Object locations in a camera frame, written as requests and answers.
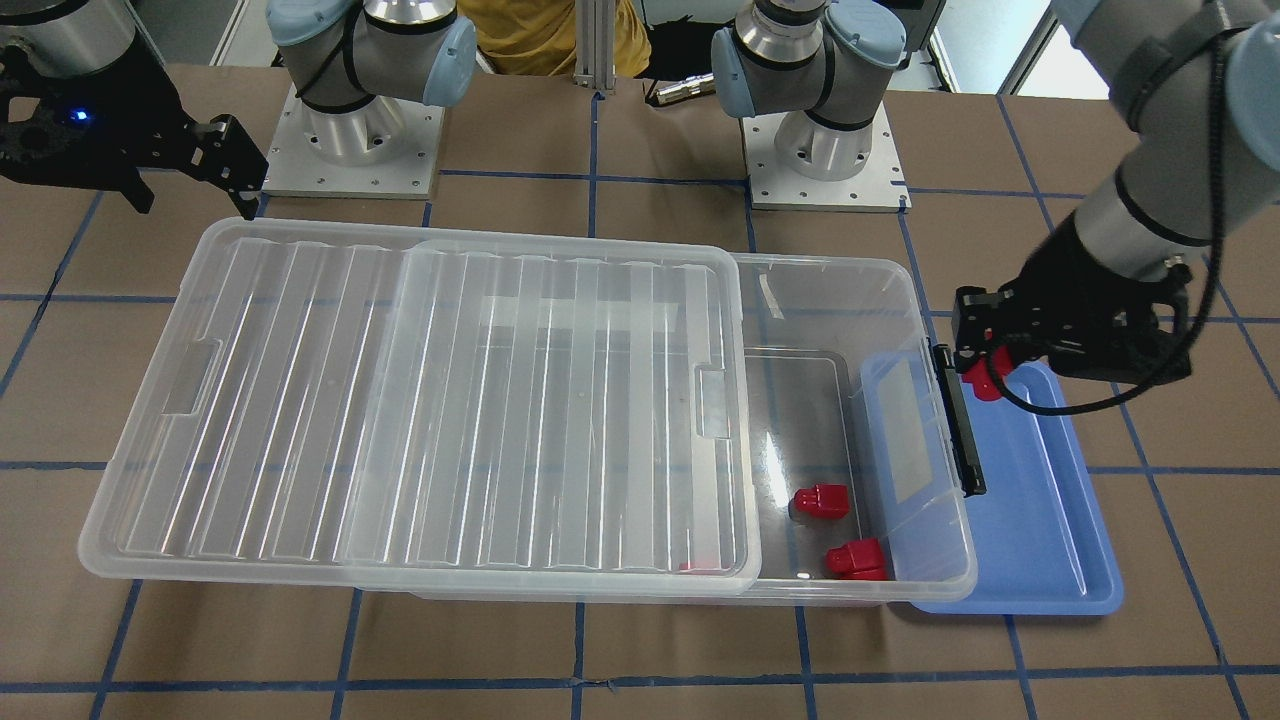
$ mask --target blue plastic tray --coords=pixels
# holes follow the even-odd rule
[[[1062,405],[1052,372],[1018,368],[1007,384],[1037,405]],[[978,585],[956,602],[914,603],[925,612],[1107,615],[1124,584],[1084,456],[1068,418],[983,402],[965,386],[987,495],[965,501],[978,553]]]

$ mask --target clear plastic storage box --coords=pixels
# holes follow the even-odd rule
[[[855,512],[790,514],[817,482]],[[891,580],[826,577],[859,537]],[[201,240],[81,559],[616,602],[945,601],[977,573],[892,263],[262,219]]]

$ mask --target red block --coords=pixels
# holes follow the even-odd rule
[[[827,551],[827,569],[833,575],[844,577],[881,568],[884,568],[884,551],[876,538],[846,542]]]
[[[992,361],[996,365],[996,372],[1000,373],[1000,378],[1004,379],[1009,373],[1014,372],[1014,360],[1009,356],[1007,347],[996,348],[996,355],[992,356]],[[983,402],[995,402],[1000,400],[1000,388],[996,387],[996,380],[991,379],[991,373],[987,372],[987,361],[982,360],[973,368],[965,370],[960,379],[973,386],[973,395]]]
[[[849,488],[845,486],[819,483],[812,488],[796,491],[792,502],[796,510],[824,520],[838,520],[849,515]]]

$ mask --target yellow shirt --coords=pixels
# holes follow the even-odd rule
[[[649,37],[631,0],[617,0],[613,65],[623,77],[649,67]],[[573,0],[458,0],[476,26],[476,44],[503,74],[558,76],[577,63]]]

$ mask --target lid handle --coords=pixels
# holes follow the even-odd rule
[[[933,370],[942,388],[942,407],[947,413],[947,425],[951,427],[951,454],[960,471],[960,488],[964,496],[987,493],[987,480],[982,475],[982,462],[978,460],[978,443],[973,439],[973,425],[969,423],[969,409],[964,404],[964,388],[956,374],[955,357],[951,348],[938,343],[933,346]]]

